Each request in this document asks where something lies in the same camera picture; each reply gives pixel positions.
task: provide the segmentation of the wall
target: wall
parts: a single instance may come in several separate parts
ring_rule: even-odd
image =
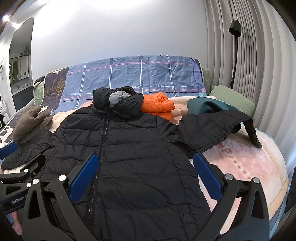
[[[127,55],[191,56],[207,66],[203,0],[51,0],[36,10],[47,1],[27,0],[14,14],[18,23],[34,18],[33,80],[69,65]],[[9,34],[1,37],[9,41]]]
[[[20,56],[20,52],[12,52],[10,51],[9,52],[9,58],[16,58],[16,57],[19,57]]]

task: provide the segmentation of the black puffer jacket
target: black puffer jacket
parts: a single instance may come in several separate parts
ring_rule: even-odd
[[[111,108],[109,96],[118,90],[131,96]],[[185,115],[177,126],[140,112],[142,101],[143,95],[131,87],[97,89],[93,105],[69,115],[55,133],[46,132],[9,165],[19,166],[44,152],[46,165],[37,177],[48,181],[68,174],[94,152],[99,170],[76,207],[98,238],[192,240],[210,209],[188,158],[238,131],[240,122],[260,147],[252,119],[228,110]]]

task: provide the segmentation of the puffer jacket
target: puffer jacket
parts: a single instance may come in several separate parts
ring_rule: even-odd
[[[163,92],[151,95],[144,95],[141,111],[152,115],[159,115],[168,121],[171,121],[172,110],[175,109],[174,102],[169,100]]]
[[[109,107],[110,95],[121,90],[130,96]],[[210,209],[188,158],[238,131],[240,122],[251,142],[261,147],[252,119],[226,110],[184,115],[178,126],[140,112],[142,102],[143,95],[131,87],[99,88],[92,105],[67,116],[53,134],[46,131],[25,153],[16,152],[9,165],[19,166],[42,152],[46,164],[37,178],[49,181],[96,153],[99,168],[75,205],[99,239],[192,240]],[[56,203],[54,207],[67,230]]]

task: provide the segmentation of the orange puffer jacket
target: orange puffer jacket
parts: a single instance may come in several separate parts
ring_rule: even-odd
[[[152,95],[144,95],[142,112],[159,115],[169,121],[172,119],[171,110],[175,109],[174,102],[168,100],[163,92]]]

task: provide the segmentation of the blue gripper pad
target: blue gripper pad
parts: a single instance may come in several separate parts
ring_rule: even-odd
[[[15,142],[10,143],[0,149],[0,160],[3,160],[5,157],[8,157],[10,154],[14,153],[17,150],[17,144]]]
[[[97,155],[92,154],[69,187],[69,199],[71,202],[74,203],[75,201],[81,199],[98,166],[99,158]]]
[[[198,153],[193,156],[193,165],[196,173],[200,176],[207,192],[212,199],[220,201],[222,198],[222,186],[211,168]]]

